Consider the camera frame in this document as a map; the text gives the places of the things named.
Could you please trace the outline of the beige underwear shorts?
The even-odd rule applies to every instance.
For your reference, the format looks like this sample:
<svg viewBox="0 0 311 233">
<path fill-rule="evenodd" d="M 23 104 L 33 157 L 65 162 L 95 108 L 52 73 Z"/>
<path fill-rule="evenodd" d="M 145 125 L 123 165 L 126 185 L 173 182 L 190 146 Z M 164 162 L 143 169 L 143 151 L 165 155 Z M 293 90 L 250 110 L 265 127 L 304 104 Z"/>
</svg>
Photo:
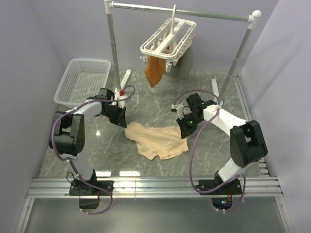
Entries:
<svg viewBox="0 0 311 233">
<path fill-rule="evenodd" d="M 126 137 L 136 143 L 138 153 L 149 160 L 155 157 L 167 160 L 189 150 L 187 139 L 181 138 L 180 128 L 176 125 L 145 127 L 132 122 L 124 131 Z"/>
</svg>

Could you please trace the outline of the white clip drying hanger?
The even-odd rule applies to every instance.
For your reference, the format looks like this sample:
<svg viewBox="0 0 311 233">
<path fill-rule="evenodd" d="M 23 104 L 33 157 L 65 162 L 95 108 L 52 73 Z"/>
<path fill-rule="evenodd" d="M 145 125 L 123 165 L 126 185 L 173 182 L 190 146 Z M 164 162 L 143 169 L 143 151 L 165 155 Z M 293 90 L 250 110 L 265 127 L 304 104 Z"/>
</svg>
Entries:
<svg viewBox="0 0 311 233">
<path fill-rule="evenodd" d="M 163 25 L 140 46 L 140 52 L 143 54 L 140 58 L 146 64 L 149 56 L 165 59 L 163 51 L 174 39 L 177 43 L 181 40 L 190 40 L 195 36 L 197 24 L 194 21 L 177 18 L 176 6 L 173 7 L 172 17 L 167 19 Z M 166 72 L 170 72 L 171 68 L 177 62 L 166 60 Z"/>
</svg>

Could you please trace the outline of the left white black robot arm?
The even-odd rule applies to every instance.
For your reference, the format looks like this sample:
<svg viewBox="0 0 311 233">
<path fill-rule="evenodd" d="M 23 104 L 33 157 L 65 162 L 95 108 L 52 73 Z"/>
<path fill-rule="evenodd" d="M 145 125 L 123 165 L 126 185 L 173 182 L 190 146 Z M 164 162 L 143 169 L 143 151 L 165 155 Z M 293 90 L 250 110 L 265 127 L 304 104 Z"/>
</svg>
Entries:
<svg viewBox="0 0 311 233">
<path fill-rule="evenodd" d="M 70 164 L 72 181 L 70 195 L 73 196 L 110 196 L 112 181 L 100 182 L 93 167 L 84 155 L 85 122 L 92 117 L 103 115 L 110 123 L 126 128 L 125 101 L 129 97 L 124 90 L 115 94 L 112 90 L 101 88 L 99 93 L 66 112 L 54 113 L 49 147 L 61 161 Z"/>
</svg>

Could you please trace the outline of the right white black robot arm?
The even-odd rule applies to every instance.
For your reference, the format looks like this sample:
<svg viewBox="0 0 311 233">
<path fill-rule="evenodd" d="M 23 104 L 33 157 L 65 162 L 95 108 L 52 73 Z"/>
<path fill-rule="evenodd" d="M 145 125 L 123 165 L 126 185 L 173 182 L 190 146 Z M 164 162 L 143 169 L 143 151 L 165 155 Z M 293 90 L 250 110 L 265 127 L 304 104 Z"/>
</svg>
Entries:
<svg viewBox="0 0 311 233">
<path fill-rule="evenodd" d="M 192 165 L 189 165 L 189 179 L 192 188 L 201 195 L 209 195 L 217 191 L 225 194 L 231 189 L 231 182 L 244 178 L 244 171 L 251 164 L 259 161 L 268 154 L 268 149 L 260 124 L 256 120 L 247 121 L 239 118 L 221 107 L 221 101 L 214 93 L 213 100 L 203 101 L 199 95 L 200 90 L 190 90 L 186 98 L 187 108 L 190 112 L 184 113 L 184 105 L 175 102 L 171 111 L 177 114 L 176 122 L 180 128 L 181 138 L 191 136 L 201 122 L 204 125 L 196 136 L 192 153 L 195 152 L 197 142 L 205 127 L 213 124 L 226 133 L 230 139 L 230 159 L 216 173 L 214 188 L 201 191 L 194 185 L 192 178 Z"/>
</svg>

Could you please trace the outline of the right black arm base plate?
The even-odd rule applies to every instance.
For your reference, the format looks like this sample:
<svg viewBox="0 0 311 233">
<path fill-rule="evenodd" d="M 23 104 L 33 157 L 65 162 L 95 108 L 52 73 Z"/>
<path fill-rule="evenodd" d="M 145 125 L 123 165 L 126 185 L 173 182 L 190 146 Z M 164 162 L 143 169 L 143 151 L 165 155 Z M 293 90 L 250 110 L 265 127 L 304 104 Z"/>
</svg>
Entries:
<svg viewBox="0 0 311 233">
<path fill-rule="evenodd" d="M 214 189 L 218 185 L 222 184 L 222 180 L 199 180 L 198 185 L 195 187 L 200 191 L 209 191 Z M 219 187 L 215 191 L 209 193 L 209 195 L 240 195 L 242 194 L 242 187 L 239 179 L 235 179 L 229 183 L 225 183 L 223 186 Z"/>
</svg>

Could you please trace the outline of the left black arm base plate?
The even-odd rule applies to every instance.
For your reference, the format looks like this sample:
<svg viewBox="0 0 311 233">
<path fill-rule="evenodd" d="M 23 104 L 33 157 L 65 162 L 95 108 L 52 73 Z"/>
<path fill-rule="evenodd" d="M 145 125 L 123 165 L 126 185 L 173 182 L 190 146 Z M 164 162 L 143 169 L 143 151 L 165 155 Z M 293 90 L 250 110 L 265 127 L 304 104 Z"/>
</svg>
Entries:
<svg viewBox="0 0 311 233">
<path fill-rule="evenodd" d="M 86 185 L 80 180 L 74 180 L 71 182 L 70 189 L 69 189 L 69 195 L 70 196 L 109 196 L 112 194 L 114 181 L 112 180 L 96 181 L 93 185 L 106 190 L 107 193 L 97 188 L 90 187 L 89 185 Z"/>
</svg>

